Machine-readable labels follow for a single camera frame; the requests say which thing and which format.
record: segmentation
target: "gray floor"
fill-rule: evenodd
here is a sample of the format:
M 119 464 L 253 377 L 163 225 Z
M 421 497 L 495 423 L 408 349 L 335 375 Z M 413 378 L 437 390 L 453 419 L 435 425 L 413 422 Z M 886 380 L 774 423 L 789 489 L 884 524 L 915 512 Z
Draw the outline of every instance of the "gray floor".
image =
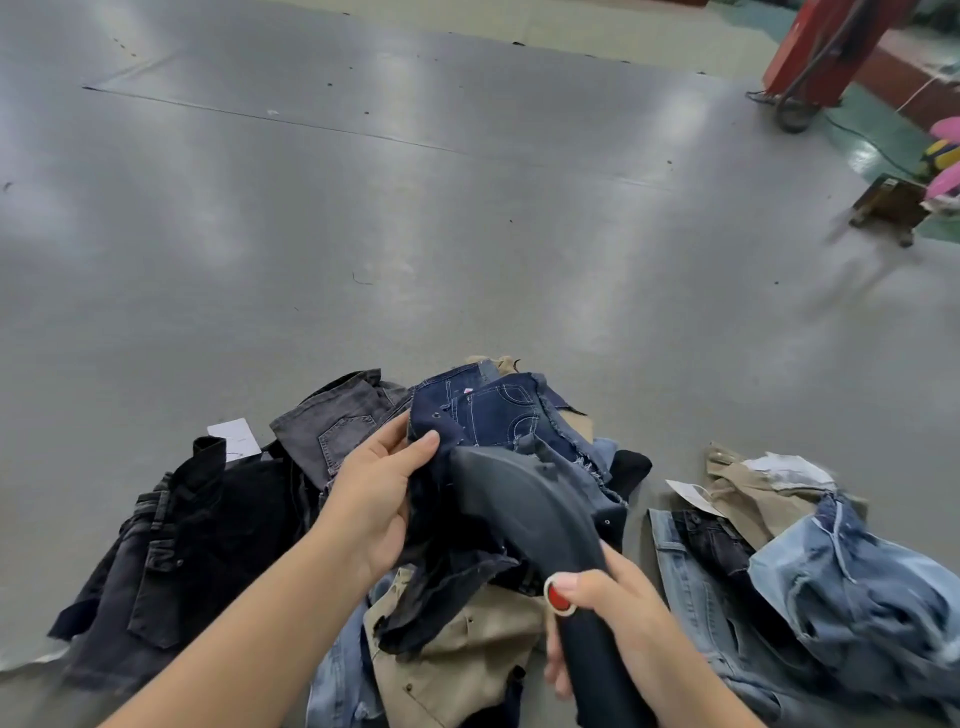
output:
M 750 86 L 255 0 L 7 3 L 0 659 L 206 425 L 266 442 L 346 371 L 479 352 L 654 482 L 711 439 L 798 452 L 960 568 L 960 248 L 834 239 L 863 182 Z M 0 683 L 0 722 L 49 697 Z M 536 681 L 525 717 L 572 724 Z

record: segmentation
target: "white paper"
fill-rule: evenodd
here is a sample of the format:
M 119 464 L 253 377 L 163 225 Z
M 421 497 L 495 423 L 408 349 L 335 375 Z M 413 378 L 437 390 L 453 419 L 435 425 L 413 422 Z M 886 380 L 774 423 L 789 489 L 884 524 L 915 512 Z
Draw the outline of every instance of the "white paper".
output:
M 260 446 L 256 443 L 247 420 L 243 417 L 239 420 L 230 420 L 228 423 L 211 425 L 206 431 L 213 437 L 222 437 L 227 441 L 227 462 L 260 454 Z
M 712 513 L 714 516 L 723 517 L 723 514 L 720 513 L 720 511 L 710 505 L 707 499 L 700 495 L 699 485 L 693 485 L 692 483 L 681 483 L 677 480 L 667 480 L 666 484 L 673 489 L 674 493 L 683 498 L 694 508 L 698 508 L 701 511 L 706 511 L 707 513 Z
M 752 471 L 770 475 L 774 488 L 820 488 L 828 491 L 836 491 L 837 488 L 830 473 L 800 455 L 768 452 L 755 460 L 744 460 L 743 464 Z

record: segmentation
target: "right hand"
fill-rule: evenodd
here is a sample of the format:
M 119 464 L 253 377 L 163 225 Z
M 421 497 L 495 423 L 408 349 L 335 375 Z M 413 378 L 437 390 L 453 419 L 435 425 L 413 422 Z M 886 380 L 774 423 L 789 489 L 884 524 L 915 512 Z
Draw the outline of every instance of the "right hand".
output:
M 610 574 L 600 570 L 554 575 L 554 588 L 571 604 L 591 609 L 613 631 L 627 672 L 644 694 L 644 688 L 656 684 L 656 661 L 651 650 L 654 642 L 686 642 L 680 625 L 670 614 L 657 589 L 632 561 L 601 542 Z M 557 631 L 557 619 L 547 612 L 547 664 L 544 678 L 557 696 L 573 695 L 564 651 Z

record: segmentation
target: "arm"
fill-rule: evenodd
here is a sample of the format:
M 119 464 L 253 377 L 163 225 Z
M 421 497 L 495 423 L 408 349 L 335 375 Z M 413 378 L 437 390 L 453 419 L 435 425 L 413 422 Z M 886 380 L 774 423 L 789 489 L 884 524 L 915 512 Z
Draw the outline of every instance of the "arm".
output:
M 274 728 L 350 613 L 399 556 L 407 477 L 440 438 L 409 448 L 403 415 L 344 461 L 310 532 L 103 728 Z
M 643 572 L 603 544 L 611 575 L 557 574 L 554 586 L 571 603 L 610 626 L 620 657 L 663 728 L 763 728 L 686 637 Z M 560 697 L 572 687 L 552 615 L 547 622 L 546 679 Z

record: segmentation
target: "yellow object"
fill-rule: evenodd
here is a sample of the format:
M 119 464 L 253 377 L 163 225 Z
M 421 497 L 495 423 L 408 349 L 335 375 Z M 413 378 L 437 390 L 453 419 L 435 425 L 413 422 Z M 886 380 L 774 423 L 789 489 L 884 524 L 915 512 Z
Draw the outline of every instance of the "yellow object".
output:
M 926 148 L 920 157 L 921 177 L 933 179 L 960 161 L 960 145 L 941 139 Z

